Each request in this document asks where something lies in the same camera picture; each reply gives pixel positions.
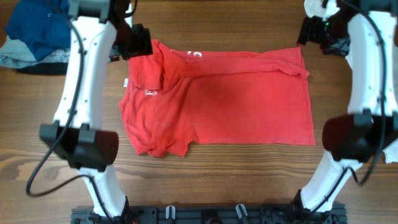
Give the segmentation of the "red soccer t-shirt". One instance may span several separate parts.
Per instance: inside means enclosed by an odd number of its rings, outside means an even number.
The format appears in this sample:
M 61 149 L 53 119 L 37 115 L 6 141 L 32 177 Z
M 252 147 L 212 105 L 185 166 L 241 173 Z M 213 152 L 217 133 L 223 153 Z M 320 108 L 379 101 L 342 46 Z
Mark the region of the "red soccer t-shirt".
M 119 108 L 138 154 L 185 156 L 197 144 L 316 143 L 309 72 L 298 47 L 181 51 L 152 41 L 128 62 Z

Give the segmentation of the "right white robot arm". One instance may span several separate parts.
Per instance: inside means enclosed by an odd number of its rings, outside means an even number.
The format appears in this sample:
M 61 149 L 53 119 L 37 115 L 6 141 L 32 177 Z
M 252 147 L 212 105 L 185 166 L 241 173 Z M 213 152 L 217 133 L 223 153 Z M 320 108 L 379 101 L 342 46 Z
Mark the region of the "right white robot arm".
M 323 157 L 291 204 L 293 217 L 331 210 L 348 179 L 365 185 L 384 150 L 397 142 L 394 89 L 396 1 L 305 1 L 297 42 L 347 59 L 352 87 L 347 113 L 323 128 Z

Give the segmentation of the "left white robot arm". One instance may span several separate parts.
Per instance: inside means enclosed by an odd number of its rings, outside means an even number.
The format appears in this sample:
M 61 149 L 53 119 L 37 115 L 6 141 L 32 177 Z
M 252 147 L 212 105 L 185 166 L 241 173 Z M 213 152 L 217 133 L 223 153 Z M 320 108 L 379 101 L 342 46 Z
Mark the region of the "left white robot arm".
M 134 1 L 70 1 L 63 15 L 70 32 L 70 58 L 62 99 L 52 124 L 40 126 L 49 153 L 78 172 L 94 206 L 72 213 L 73 223 L 128 223 L 134 218 L 114 169 L 117 133 L 103 129 L 107 64 L 150 55 L 149 30 L 134 24 Z

